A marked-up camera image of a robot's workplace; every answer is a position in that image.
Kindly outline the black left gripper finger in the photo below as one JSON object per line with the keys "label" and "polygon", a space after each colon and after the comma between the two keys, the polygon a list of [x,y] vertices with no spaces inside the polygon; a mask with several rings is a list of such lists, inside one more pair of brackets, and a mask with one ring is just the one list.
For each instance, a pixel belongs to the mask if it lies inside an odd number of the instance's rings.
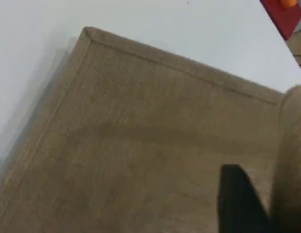
{"label": "black left gripper finger", "polygon": [[277,232],[240,165],[225,164],[221,167],[217,218],[220,233]]}

